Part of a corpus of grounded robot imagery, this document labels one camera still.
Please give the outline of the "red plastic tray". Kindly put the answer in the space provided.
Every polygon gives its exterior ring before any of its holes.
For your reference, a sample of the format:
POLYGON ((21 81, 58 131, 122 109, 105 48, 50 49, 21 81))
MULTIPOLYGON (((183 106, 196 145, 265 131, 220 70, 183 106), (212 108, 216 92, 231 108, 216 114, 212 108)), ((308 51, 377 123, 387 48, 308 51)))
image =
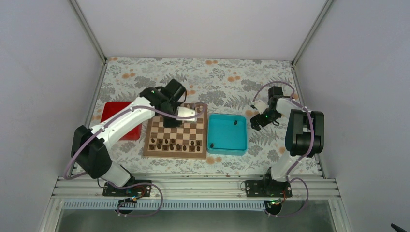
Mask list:
MULTIPOLYGON (((102 117, 100 122, 104 122, 125 107, 127 107, 131 102, 130 101, 110 101, 107 102, 104 106, 102 117)), ((142 133, 142 124, 139 124, 134 129, 129 131, 127 134, 120 138, 120 141, 138 141, 142 133)))

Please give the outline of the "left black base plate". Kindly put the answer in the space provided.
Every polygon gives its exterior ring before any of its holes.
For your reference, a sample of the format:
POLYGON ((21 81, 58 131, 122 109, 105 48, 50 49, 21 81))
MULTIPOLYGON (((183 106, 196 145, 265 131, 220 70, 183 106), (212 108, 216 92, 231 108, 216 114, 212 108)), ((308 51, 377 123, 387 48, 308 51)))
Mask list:
POLYGON ((125 189, 119 189, 108 182, 105 183, 102 195, 105 197, 149 197, 151 192, 151 180, 130 180, 125 189))

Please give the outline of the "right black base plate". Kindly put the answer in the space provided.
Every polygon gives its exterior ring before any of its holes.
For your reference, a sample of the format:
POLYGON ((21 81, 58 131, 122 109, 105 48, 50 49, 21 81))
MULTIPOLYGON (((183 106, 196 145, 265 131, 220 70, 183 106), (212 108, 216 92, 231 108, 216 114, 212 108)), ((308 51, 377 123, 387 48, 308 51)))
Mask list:
POLYGON ((293 196, 289 182, 278 182, 275 180, 247 180, 244 183, 245 192, 248 198, 290 198, 293 196))

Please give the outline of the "floral patterned table mat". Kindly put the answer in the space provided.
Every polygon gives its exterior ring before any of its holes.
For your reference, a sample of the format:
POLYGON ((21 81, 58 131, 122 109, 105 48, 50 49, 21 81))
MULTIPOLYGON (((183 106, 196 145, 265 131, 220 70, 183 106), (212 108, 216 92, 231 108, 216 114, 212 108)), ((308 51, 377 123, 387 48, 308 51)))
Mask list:
MULTIPOLYGON (((91 125, 100 122, 107 102, 131 102, 147 87, 164 86, 172 79, 186 89, 186 102, 203 102, 209 114, 257 114, 254 98, 268 99, 267 83, 277 81, 285 95, 298 98, 292 66, 288 61, 127 58, 108 59, 106 72, 94 108, 91 125)), ((208 154, 205 159, 169 159, 143 154, 147 125, 137 141, 119 141, 110 150, 112 161, 133 173, 161 174, 263 174, 285 152, 287 119, 260 131, 247 128, 248 148, 242 156, 208 154)))

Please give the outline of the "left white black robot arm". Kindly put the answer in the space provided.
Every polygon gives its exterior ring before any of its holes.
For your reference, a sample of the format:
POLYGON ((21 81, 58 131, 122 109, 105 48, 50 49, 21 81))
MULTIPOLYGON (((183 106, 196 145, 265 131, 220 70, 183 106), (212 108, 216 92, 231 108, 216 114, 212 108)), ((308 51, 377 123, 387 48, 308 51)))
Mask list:
POLYGON ((170 119, 173 126, 193 118, 195 113, 192 110, 181 107, 179 99, 184 95, 186 89, 172 79, 164 87, 144 89, 134 101, 100 124, 91 128, 78 127, 74 132, 71 160, 64 171, 64 178, 70 179, 68 171, 76 162, 84 174, 93 179, 104 179, 123 196, 130 195, 134 191, 134 177, 112 161, 109 150, 120 138, 155 115, 170 119))

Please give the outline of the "teal plastic tray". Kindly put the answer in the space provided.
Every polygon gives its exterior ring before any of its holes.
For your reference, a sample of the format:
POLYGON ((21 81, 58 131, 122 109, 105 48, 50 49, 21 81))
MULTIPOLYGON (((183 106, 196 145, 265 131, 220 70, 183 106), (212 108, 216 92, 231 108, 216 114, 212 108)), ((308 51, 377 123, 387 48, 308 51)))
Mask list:
POLYGON ((242 156, 248 148, 247 121, 239 115, 211 114, 208 119, 207 152, 242 156))

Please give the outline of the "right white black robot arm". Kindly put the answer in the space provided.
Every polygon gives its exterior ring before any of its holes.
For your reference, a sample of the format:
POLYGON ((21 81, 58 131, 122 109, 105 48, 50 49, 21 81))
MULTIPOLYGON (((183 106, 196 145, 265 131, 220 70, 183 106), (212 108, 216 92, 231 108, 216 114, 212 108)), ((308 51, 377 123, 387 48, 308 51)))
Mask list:
POLYGON ((285 96, 282 88, 268 90, 268 102, 253 100, 251 107, 259 113, 250 119, 251 128, 260 131, 277 119, 288 119, 285 152, 268 168, 261 180, 245 181, 247 197, 292 197, 291 174, 304 158, 322 152, 324 147, 324 114, 311 111, 293 97, 285 96))

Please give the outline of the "aluminium rail frame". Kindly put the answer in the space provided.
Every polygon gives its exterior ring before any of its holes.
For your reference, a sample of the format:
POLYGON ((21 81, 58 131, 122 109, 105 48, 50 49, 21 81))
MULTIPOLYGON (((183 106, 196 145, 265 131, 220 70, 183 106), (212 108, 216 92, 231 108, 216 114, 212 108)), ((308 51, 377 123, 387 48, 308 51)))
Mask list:
MULTIPOLYGON (((149 199, 158 200, 163 194, 166 200, 246 200, 245 180, 258 179, 256 175, 159 175, 145 176, 151 180, 153 189, 149 199)), ((304 183, 291 183, 292 200, 338 200, 341 198, 336 180, 323 179, 320 176, 301 176, 304 183)), ((65 180, 59 177, 52 191, 52 198, 67 199, 101 199, 103 198, 103 181, 89 177, 65 180)))

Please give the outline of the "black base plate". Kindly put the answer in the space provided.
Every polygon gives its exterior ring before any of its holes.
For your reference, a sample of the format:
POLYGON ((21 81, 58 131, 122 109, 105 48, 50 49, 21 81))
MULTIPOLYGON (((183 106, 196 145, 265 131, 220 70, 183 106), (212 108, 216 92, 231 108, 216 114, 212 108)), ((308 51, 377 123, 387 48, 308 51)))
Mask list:
POLYGON ((130 180, 125 189, 119 189, 108 182, 105 183, 102 195, 105 197, 149 197, 151 192, 151 180, 130 180))
POLYGON ((248 198, 290 198, 293 196, 289 182, 278 182, 275 180, 247 180, 244 183, 245 192, 248 198))

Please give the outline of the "wooden chess board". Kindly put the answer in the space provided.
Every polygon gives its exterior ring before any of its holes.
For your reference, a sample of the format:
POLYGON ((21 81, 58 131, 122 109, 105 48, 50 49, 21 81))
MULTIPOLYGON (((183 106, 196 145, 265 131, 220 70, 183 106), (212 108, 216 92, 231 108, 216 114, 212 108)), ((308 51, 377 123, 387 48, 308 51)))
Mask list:
POLYGON ((184 159, 206 159, 206 139, 207 139, 207 109, 203 104, 196 104, 193 106, 191 103, 182 104, 184 107, 194 108, 196 113, 202 113, 197 118, 196 122, 183 121, 178 128, 165 128, 163 126, 163 117, 155 116, 151 118, 147 123, 146 139, 144 145, 143 155, 145 157, 161 157, 161 158, 184 158, 184 159), (162 139, 161 149, 157 149, 158 139, 162 139), (170 140, 175 139, 174 150, 170 150, 170 140), (176 150, 176 145, 181 146, 181 150, 176 150), (149 150, 149 145, 154 145, 154 150, 149 150), (195 151, 190 152, 189 147, 195 146, 195 151))

